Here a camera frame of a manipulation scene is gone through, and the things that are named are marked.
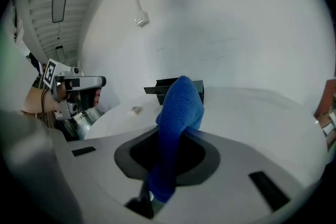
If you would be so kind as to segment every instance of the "human arm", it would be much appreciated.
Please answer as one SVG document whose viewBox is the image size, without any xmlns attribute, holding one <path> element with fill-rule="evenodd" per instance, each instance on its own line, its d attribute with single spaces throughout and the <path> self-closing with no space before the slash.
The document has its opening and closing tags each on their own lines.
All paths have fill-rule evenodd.
<svg viewBox="0 0 336 224">
<path fill-rule="evenodd" d="M 96 96 L 94 98 L 94 106 L 98 105 L 99 98 L 100 98 L 101 90 L 98 89 L 96 91 Z M 41 104 L 41 97 L 42 97 L 43 89 L 37 89 L 31 87 L 26 100 L 25 104 L 22 108 L 23 111 L 27 113 L 42 113 L 42 104 Z M 66 98 L 66 90 L 64 84 L 61 85 L 60 88 L 57 90 L 58 96 L 65 99 Z M 50 90 L 45 93 L 44 96 L 44 111 L 61 111 L 60 104 L 53 99 Z"/>
</svg>

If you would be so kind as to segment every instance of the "black slot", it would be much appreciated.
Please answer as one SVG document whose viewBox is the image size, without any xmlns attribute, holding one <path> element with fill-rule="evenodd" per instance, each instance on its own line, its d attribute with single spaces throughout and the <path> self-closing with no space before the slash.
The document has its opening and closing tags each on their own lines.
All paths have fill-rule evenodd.
<svg viewBox="0 0 336 224">
<path fill-rule="evenodd" d="M 151 135 L 130 150 L 130 155 L 138 164 L 150 172 L 157 160 L 157 135 Z M 204 159 L 205 151 L 195 141 L 185 135 L 180 138 L 180 147 L 177 154 L 177 175 L 191 170 Z"/>
<path fill-rule="evenodd" d="M 149 188 L 148 183 L 144 182 L 141 187 L 139 197 L 131 199 L 125 206 L 128 209 L 146 217 L 146 218 L 153 218 L 154 212 L 151 204 L 151 199 L 149 196 Z"/>
<path fill-rule="evenodd" d="M 264 172 L 248 175 L 273 211 L 278 210 L 290 199 L 273 183 Z"/>
<path fill-rule="evenodd" d="M 75 157 L 77 157 L 77 156 L 80 156 L 80 155 L 90 153 L 90 152 L 95 151 L 95 150 L 96 149 L 93 146 L 88 146 L 88 147 L 80 148 L 78 150 L 73 150 L 72 153 Z"/>
</svg>

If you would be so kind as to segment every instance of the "robotic arm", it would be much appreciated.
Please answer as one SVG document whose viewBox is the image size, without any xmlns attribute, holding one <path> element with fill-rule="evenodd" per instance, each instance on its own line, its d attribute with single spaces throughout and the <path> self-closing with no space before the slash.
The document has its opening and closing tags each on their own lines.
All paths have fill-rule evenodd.
<svg viewBox="0 0 336 224">
<path fill-rule="evenodd" d="M 96 90 L 106 85 L 106 78 L 82 76 L 78 67 L 69 67 L 50 59 L 43 82 L 50 88 L 53 99 L 60 102 L 62 115 L 56 119 L 67 120 L 94 106 Z M 63 82 L 68 94 L 65 100 L 57 94 L 57 86 Z"/>
</svg>

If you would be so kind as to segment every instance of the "black metal piece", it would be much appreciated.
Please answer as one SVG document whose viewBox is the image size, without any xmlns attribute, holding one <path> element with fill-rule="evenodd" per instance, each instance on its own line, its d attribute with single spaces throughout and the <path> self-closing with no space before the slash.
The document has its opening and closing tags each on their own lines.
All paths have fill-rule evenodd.
<svg viewBox="0 0 336 224">
<path fill-rule="evenodd" d="M 278 210 L 290 199 L 273 183 L 264 172 L 248 175 L 273 211 Z"/>
<path fill-rule="evenodd" d="M 90 152 L 95 151 L 95 150 L 96 149 L 93 146 L 88 146 L 88 147 L 80 148 L 78 150 L 73 150 L 72 153 L 75 157 L 77 157 L 77 156 L 80 156 L 80 155 L 90 153 Z"/>
<path fill-rule="evenodd" d="M 72 87 L 80 87 L 80 79 L 72 79 Z"/>
<path fill-rule="evenodd" d="M 67 91 L 72 90 L 72 87 L 70 85 L 70 81 L 71 81 L 70 79 L 67 79 L 67 80 L 64 81 L 64 86 L 65 86 L 65 89 Z"/>
<path fill-rule="evenodd" d="M 104 87 L 106 85 L 106 78 L 101 76 L 101 86 Z"/>
<path fill-rule="evenodd" d="M 173 78 L 173 79 L 162 79 L 162 80 L 157 80 L 155 87 L 146 87 L 144 88 L 146 94 L 156 94 L 157 99 L 160 103 L 160 105 L 163 105 L 164 98 L 171 87 L 173 83 L 177 80 L 178 78 Z M 203 86 L 203 80 L 197 80 L 193 81 L 198 93 L 199 97 L 204 103 L 204 86 Z"/>
<path fill-rule="evenodd" d="M 81 110 L 93 108 L 95 105 L 97 88 L 82 90 L 79 92 Z"/>
<path fill-rule="evenodd" d="M 125 206 L 146 218 L 154 217 L 147 181 L 143 182 L 139 197 L 131 199 Z"/>
<path fill-rule="evenodd" d="M 55 128 L 62 131 L 64 138 L 66 141 L 75 141 L 79 140 L 79 136 L 76 132 L 72 132 L 71 130 L 67 129 L 67 125 L 70 123 L 67 121 L 56 121 Z"/>
<path fill-rule="evenodd" d="M 138 136 L 117 148 L 114 160 L 130 178 L 146 180 L 157 156 L 157 129 Z M 184 132 L 176 161 L 176 185 L 191 186 L 206 181 L 221 161 L 218 150 L 208 142 Z"/>
</svg>

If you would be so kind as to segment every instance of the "black cable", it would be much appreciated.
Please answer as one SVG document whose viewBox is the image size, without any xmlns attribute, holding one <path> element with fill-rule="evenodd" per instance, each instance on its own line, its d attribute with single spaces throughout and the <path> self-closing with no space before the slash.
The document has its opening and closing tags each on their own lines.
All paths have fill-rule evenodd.
<svg viewBox="0 0 336 224">
<path fill-rule="evenodd" d="M 45 112 L 44 112 L 44 96 L 46 95 L 48 91 L 48 88 L 43 88 L 42 95 L 41 95 L 41 106 L 42 106 L 42 120 L 43 122 L 48 126 L 48 123 L 46 122 L 45 118 Z"/>
</svg>

